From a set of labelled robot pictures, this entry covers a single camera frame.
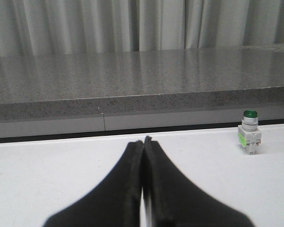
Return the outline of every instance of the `curtain fold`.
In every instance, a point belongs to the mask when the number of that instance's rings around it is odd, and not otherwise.
[[[0,0],[0,57],[284,43],[284,0]]]

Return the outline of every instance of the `white table surface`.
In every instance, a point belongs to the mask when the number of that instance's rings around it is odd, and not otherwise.
[[[284,227],[284,124],[259,126],[256,155],[237,128],[148,133],[204,191],[257,227]],[[0,144],[0,227],[40,227],[91,191],[146,134]],[[142,226],[145,225],[142,211]]]

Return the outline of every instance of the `granite countertop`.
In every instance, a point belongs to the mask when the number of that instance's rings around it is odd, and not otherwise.
[[[0,58],[0,121],[284,103],[284,44]]]

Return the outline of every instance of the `black strip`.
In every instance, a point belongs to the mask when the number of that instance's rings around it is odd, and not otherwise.
[[[143,128],[143,129],[79,132],[79,133],[41,135],[41,136],[7,137],[7,138],[0,138],[0,143],[39,141],[39,140],[59,140],[59,139],[69,139],[69,138],[111,136],[111,135],[150,133],[150,132],[162,132],[162,131],[187,131],[187,130],[196,130],[196,129],[230,128],[230,127],[237,127],[240,124],[241,122],[231,122],[231,123],[197,124],[197,125],[169,126],[169,127],[156,127],[156,128]],[[269,125],[269,124],[284,124],[284,119],[259,121],[259,125]]]
[[[146,219],[151,226],[254,227],[246,215],[191,182],[150,137],[145,139],[142,163]]]
[[[44,227],[138,227],[143,148],[141,141],[128,143],[115,167],[97,187],[51,216]]]

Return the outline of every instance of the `green indicator light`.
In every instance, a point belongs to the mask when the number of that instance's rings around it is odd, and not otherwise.
[[[242,145],[242,147],[246,147],[247,146],[246,139],[242,136],[241,133],[238,133],[238,136],[239,136],[239,141],[240,141],[240,144]]]
[[[244,111],[244,117],[256,118],[257,112],[254,110],[246,110]]]

